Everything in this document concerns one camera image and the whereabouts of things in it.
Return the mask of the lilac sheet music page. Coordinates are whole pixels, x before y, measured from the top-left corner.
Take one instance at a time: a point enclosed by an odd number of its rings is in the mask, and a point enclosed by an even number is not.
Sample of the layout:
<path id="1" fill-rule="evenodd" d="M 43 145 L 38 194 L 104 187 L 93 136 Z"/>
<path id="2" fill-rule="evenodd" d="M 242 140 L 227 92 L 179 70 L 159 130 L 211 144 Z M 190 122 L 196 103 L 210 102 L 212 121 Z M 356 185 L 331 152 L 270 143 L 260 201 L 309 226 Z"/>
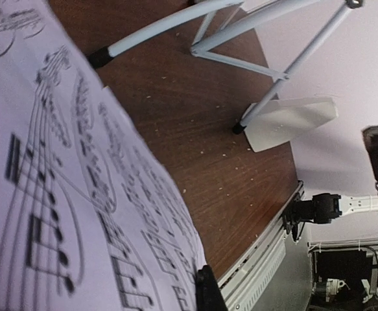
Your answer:
<path id="1" fill-rule="evenodd" d="M 0 310 L 197 310 L 189 211 L 47 1 L 0 1 Z"/>

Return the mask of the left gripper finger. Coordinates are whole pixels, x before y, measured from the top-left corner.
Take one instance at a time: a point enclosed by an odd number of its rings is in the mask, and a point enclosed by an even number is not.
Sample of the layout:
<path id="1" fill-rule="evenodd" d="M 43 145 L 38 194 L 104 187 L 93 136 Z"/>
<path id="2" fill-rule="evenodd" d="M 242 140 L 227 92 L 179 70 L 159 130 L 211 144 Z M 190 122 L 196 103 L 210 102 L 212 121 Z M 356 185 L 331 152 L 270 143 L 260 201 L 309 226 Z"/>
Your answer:
<path id="1" fill-rule="evenodd" d="M 198 311 L 227 311 L 211 266 L 205 265 L 195 277 L 196 308 Z"/>

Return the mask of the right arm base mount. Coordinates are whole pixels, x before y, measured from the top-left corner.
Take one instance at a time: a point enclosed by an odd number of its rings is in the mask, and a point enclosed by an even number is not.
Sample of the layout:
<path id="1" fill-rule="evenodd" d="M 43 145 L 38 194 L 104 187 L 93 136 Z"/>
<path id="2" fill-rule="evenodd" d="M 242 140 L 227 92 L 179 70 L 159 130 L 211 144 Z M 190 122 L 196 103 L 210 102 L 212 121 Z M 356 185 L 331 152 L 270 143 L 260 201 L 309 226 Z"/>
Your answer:
<path id="1" fill-rule="evenodd" d="M 283 230 L 287 235 L 291 235 L 295 243 L 298 243 L 301 240 L 301 236 L 305 228 L 305 222 L 301 219 L 297 212 L 300 202 L 301 194 L 297 192 L 293 195 L 291 201 L 289 201 L 281 215 Z"/>

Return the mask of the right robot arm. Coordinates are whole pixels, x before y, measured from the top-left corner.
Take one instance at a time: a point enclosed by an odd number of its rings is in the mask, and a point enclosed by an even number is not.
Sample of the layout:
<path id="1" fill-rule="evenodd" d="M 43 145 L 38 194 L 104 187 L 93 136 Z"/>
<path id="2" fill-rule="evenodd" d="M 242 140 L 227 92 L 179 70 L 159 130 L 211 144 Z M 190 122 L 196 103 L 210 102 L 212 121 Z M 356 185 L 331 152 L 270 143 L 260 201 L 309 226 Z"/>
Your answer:
<path id="1" fill-rule="evenodd" d="M 310 201 L 313 205 L 308 221 L 314 224 L 329 224 L 333 219 L 355 213 L 378 212 L 378 126 L 362 131 L 365 149 L 368 153 L 375 178 L 375 196 L 341 196 L 320 194 Z"/>

